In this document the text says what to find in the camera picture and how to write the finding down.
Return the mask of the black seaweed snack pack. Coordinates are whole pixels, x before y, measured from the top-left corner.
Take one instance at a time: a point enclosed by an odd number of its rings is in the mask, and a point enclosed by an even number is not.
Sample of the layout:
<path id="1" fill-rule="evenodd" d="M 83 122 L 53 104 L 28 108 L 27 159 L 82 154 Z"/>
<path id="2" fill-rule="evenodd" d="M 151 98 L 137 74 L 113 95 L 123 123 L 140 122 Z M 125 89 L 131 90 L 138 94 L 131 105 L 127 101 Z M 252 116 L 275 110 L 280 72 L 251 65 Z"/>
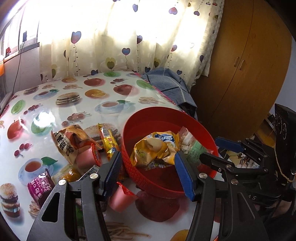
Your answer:
<path id="1" fill-rule="evenodd" d="M 78 179 L 78 181 L 82 181 L 83 179 L 89 177 L 91 174 L 98 173 L 98 171 L 99 171 L 99 166 L 93 165 L 86 173 L 82 175 L 80 179 Z"/>

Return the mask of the clear green label cracker pack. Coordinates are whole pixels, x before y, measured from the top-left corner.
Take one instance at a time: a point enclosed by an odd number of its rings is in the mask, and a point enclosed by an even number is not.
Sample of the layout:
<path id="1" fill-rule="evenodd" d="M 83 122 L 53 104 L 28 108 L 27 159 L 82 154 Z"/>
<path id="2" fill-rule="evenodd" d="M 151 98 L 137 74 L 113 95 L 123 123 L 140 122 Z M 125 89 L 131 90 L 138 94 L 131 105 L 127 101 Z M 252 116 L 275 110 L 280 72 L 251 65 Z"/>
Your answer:
<path id="1" fill-rule="evenodd" d="M 208 150 L 189 132 L 184 126 L 179 131 L 180 150 L 184 153 L 187 161 L 196 167 L 202 163 L 200 155 L 207 153 Z"/>

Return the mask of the pink jelly cup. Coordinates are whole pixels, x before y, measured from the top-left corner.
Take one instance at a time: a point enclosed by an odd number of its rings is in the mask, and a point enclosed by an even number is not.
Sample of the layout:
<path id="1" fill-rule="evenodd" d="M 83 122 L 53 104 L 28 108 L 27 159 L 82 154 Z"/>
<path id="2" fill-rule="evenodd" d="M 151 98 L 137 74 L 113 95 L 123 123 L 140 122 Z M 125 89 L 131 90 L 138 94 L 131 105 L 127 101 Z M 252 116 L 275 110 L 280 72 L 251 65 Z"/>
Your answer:
<path id="1" fill-rule="evenodd" d="M 112 210 L 121 213 L 135 202 L 138 197 L 120 182 L 117 182 L 117 185 L 117 190 L 109 199 L 109 206 Z"/>
<path id="2" fill-rule="evenodd" d="M 100 167 L 102 165 L 101 157 L 95 144 L 91 144 L 89 149 L 77 155 L 76 164 L 79 169 L 91 168 L 93 165 Z"/>

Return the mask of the yellow fruit jelly pack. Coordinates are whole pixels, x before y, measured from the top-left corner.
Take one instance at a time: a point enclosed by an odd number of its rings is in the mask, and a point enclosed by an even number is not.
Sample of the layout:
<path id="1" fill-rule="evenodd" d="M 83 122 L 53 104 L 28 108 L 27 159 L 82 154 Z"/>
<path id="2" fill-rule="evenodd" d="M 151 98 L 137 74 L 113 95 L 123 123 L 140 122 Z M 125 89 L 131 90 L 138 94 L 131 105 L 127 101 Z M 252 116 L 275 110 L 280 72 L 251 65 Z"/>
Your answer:
<path id="1" fill-rule="evenodd" d="M 57 184 L 59 180 L 65 179 L 68 182 L 74 182 L 81 178 L 81 174 L 75 165 L 66 165 L 58 173 L 51 177 L 54 184 Z"/>

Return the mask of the gold snack bar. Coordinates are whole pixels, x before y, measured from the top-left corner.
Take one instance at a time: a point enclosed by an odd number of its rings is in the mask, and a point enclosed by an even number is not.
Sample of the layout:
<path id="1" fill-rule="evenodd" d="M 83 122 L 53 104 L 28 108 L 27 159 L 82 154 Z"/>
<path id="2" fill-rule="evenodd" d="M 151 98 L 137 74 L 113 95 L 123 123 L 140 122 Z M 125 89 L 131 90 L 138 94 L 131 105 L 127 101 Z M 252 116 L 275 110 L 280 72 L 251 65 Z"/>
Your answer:
<path id="1" fill-rule="evenodd" d="M 100 123 L 98 124 L 98 128 L 99 128 L 99 133 L 101 136 L 101 140 L 103 142 L 104 149 L 106 151 L 107 159 L 108 161 L 110 161 L 113 154 L 116 151 L 119 151 L 119 146 L 109 128 L 106 128 Z"/>

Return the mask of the yellow chip snack bag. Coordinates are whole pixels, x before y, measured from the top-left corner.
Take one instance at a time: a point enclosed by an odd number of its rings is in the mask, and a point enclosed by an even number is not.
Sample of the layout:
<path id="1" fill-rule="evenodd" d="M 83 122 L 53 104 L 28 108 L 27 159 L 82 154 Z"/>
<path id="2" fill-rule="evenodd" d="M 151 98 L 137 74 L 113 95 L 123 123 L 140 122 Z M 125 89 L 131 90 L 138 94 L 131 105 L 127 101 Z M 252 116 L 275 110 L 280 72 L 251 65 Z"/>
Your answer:
<path id="1" fill-rule="evenodd" d="M 173 166 L 175 154 L 180 150 L 179 142 L 179 134 L 171 131 L 153 132 L 135 144 L 130 162 L 145 170 Z"/>

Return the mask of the orange crispy rice snack bag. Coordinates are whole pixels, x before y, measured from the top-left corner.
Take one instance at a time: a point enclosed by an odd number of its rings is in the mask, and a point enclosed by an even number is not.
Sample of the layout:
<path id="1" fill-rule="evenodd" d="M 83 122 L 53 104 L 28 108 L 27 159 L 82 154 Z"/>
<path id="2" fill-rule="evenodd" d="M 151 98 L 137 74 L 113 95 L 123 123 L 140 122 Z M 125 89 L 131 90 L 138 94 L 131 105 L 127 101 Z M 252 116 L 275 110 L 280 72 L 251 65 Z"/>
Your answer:
<path id="1" fill-rule="evenodd" d="M 58 151 L 71 165 L 75 164 L 77 155 L 89 149 L 91 144 L 95 144 L 98 150 L 103 149 L 79 125 L 71 125 L 56 132 L 51 131 L 51 137 Z"/>

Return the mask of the purple candy pack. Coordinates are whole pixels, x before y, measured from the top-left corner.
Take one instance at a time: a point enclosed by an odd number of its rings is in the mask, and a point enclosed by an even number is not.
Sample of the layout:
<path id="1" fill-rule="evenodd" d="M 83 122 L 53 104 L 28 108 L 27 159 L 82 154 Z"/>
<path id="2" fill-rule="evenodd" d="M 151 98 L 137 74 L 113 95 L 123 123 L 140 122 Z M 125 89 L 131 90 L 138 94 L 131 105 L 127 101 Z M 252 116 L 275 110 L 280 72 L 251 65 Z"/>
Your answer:
<path id="1" fill-rule="evenodd" d="M 34 202 L 41 208 L 55 187 L 55 184 L 51 179 L 49 170 L 45 169 L 45 172 L 39 174 L 29 182 L 27 187 Z"/>

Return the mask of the red round basket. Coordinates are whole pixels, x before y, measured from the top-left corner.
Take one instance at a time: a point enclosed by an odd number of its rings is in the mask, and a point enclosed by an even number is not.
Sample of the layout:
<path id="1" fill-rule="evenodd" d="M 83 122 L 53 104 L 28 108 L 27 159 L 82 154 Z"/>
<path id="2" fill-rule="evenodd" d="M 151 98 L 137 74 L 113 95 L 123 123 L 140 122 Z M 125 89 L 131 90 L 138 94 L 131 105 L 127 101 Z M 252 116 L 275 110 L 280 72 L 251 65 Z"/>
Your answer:
<path id="1" fill-rule="evenodd" d="M 141 109 L 126 121 L 122 134 L 124 167 L 134 183 L 145 192 L 163 198 L 179 198 L 184 191 L 175 169 L 182 133 L 188 133 L 218 155 L 210 133 L 194 118 L 173 108 Z"/>

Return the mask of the blue plaid blanket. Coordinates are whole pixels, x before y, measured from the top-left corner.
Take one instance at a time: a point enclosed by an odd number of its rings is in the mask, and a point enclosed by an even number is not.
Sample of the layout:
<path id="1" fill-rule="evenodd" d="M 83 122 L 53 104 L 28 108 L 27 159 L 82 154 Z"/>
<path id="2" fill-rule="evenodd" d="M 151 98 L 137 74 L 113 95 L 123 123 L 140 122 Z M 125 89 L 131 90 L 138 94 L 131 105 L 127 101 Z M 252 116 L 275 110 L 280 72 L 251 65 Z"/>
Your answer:
<path id="1" fill-rule="evenodd" d="M 142 74 L 142 78 L 156 87 L 179 108 L 197 119 L 197 106 L 184 80 L 168 68 L 154 69 Z"/>

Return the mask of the wooden wardrobe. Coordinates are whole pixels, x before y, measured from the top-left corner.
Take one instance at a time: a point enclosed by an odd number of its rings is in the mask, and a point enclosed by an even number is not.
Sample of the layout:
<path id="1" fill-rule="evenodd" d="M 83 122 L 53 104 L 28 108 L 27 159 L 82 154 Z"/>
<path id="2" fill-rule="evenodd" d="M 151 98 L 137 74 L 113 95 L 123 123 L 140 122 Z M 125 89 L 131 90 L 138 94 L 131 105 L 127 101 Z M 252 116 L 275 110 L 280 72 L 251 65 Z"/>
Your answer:
<path id="1" fill-rule="evenodd" d="M 251 137 L 285 80 L 292 36 L 267 1 L 226 1 L 208 76 L 192 87 L 198 120 L 212 137 Z"/>

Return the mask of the food print tablecloth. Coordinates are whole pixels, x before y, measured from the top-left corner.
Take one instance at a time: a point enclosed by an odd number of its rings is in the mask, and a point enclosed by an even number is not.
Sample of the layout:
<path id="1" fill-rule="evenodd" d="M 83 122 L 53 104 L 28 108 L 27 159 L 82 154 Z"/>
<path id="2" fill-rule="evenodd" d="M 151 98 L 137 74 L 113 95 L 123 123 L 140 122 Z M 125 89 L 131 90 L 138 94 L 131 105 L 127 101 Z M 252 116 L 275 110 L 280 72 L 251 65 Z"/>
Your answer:
<path id="1" fill-rule="evenodd" d="M 173 160 L 186 128 L 206 151 L 218 150 L 208 131 L 137 73 L 111 71 L 67 77 L 17 92 L 1 118 L 1 217 L 4 229 L 28 240 L 55 193 L 93 166 L 122 157 L 107 194 L 103 221 L 112 240 L 184 236 L 195 203 Z"/>

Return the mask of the heart print curtain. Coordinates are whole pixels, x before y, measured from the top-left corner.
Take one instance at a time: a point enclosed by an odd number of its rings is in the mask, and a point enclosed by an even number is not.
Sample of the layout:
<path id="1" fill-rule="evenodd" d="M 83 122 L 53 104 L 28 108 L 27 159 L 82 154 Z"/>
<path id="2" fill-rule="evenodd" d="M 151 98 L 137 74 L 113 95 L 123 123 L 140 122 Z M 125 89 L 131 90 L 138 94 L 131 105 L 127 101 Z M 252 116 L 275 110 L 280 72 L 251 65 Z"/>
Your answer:
<path id="1" fill-rule="evenodd" d="M 44 81 L 167 68 L 193 86 L 209 73 L 224 1 L 39 1 Z"/>

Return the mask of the orange shelf box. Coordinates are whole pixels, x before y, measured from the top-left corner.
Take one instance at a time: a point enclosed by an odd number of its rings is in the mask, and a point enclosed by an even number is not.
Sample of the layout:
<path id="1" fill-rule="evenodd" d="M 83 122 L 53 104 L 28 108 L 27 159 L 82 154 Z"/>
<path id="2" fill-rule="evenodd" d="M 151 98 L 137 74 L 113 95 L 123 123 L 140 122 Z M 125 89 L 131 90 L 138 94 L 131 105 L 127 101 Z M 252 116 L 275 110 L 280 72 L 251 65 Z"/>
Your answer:
<path id="1" fill-rule="evenodd" d="M 4 62 L 0 61 L 0 76 L 4 74 Z"/>

